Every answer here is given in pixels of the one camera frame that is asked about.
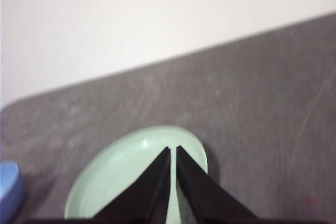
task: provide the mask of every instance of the white wall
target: white wall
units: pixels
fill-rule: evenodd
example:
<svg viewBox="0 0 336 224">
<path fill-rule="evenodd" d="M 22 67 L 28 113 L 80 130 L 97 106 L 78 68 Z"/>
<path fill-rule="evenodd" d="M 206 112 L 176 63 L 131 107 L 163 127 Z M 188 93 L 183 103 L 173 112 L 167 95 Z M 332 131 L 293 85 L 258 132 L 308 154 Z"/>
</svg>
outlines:
<svg viewBox="0 0 336 224">
<path fill-rule="evenodd" d="M 1 0 L 2 105 L 336 11 L 336 0 Z"/>
</svg>

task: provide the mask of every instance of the gray tabletop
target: gray tabletop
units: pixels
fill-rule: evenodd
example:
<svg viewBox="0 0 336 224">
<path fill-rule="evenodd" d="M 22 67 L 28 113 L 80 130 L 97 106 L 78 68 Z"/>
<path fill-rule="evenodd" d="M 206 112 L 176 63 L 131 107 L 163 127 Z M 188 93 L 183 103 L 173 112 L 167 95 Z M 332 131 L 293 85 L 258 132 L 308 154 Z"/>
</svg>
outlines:
<svg viewBox="0 0 336 224">
<path fill-rule="evenodd" d="M 62 216 L 99 151 L 169 124 L 199 137 L 210 175 L 260 217 L 336 223 L 335 75 L 331 15 L 16 102 L 1 147 L 27 184 L 17 220 Z"/>
</svg>

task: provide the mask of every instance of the light green plate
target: light green plate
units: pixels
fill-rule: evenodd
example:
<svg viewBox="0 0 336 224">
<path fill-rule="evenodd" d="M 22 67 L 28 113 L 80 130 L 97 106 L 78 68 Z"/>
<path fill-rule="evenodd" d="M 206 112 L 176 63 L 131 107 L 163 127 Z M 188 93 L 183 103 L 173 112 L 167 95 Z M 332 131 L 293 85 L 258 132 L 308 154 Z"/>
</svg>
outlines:
<svg viewBox="0 0 336 224">
<path fill-rule="evenodd" d="M 181 223 L 176 195 L 176 146 L 181 145 L 207 172 L 200 141 L 187 130 L 156 126 L 133 132 L 115 141 L 82 171 L 74 183 L 65 208 L 66 218 L 90 218 L 129 187 L 168 146 L 171 148 L 171 192 L 168 224 Z"/>
</svg>

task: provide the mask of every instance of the blue cup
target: blue cup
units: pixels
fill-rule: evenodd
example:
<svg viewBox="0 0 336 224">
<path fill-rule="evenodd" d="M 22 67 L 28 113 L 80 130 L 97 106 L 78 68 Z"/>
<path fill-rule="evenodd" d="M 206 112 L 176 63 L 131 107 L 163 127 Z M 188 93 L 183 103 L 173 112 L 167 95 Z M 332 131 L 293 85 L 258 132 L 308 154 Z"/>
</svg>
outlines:
<svg viewBox="0 0 336 224">
<path fill-rule="evenodd" d="M 0 187 L 0 224 L 7 224 L 19 209 L 25 194 L 24 181 L 15 162 L 0 162 Z"/>
</svg>

